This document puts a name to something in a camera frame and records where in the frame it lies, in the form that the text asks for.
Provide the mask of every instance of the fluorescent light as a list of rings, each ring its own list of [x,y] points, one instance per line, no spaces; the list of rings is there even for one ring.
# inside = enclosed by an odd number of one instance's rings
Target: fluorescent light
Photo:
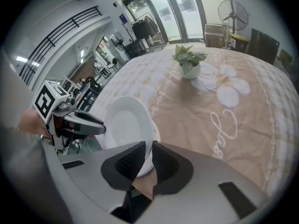
[[[20,62],[27,62],[27,59],[24,58],[24,57],[21,57],[21,56],[17,56],[17,61],[20,61]]]
[[[36,63],[36,62],[33,62],[32,64],[35,66],[39,66],[39,63]]]

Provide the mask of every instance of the railing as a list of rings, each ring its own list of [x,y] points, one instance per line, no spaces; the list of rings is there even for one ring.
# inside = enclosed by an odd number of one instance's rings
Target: railing
[[[95,17],[102,16],[98,10],[98,6],[87,9],[77,15],[66,20],[58,27],[56,27],[49,35],[47,35],[41,43],[35,48],[35,50],[29,56],[27,62],[24,64],[20,77],[28,85],[33,74],[36,73],[38,66],[43,60],[47,52],[55,47],[55,44],[66,34],[75,28],[78,28],[80,24],[86,22],[87,20]]]

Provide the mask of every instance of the white plate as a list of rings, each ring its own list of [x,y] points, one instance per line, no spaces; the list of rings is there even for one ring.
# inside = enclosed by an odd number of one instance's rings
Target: white plate
[[[154,140],[160,142],[161,138],[160,138],[160,133],[159,133],[158,127],[157,127],[157,125],[155,124],[154,121],[152,121],[152,124],[153,124],[153,130],[154,130]],[[137,177],[141,177],[143,175],[146,175],[149,171],[151,171],[151,169],[153,167],[154,167],[153,154],[152,154],[152,151],[150,151],[150,154],[149,154],[148,158],[145,160],[145,162],[144,162],[142,168],[140,169]]]
[[[145,159],[148,158],[154,130],[150,114],[139,99],[132,96],[116,99],[107,110],[104,125],[107,148],[145,141]]]

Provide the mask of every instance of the white flower pattern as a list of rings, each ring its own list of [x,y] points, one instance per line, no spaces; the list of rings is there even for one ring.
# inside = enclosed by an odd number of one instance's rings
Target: white flower pattern
[[[192,85],[202,91],[217,91],[219,102],[227,107],[235,107],[239,104],[239,93],[250,93],[249,84],[240,78],[234,67],[226,64],[216,68],[207,63],[200,64],[200,75],[191,81]]]

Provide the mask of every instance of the white flower pot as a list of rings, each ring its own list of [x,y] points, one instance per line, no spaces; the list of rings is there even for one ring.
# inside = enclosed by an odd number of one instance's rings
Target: white flower pot
[[[196,77],[199,75],[199,73],[200,73],[200,64],[198,64],[197,66],[193,66],[192,69],[189,70],[189,71],[187,72],[187,74],[185,74],[185,75],[184,75],[184,73],[183,73],[183,69],[182,69],[182,67],[179,66],[179,73],[180,73],[180,75],[181,75],[183,78],[185,78],[185,79],[189,79],[189,80],[194,79],[194,78],[196,78]]]

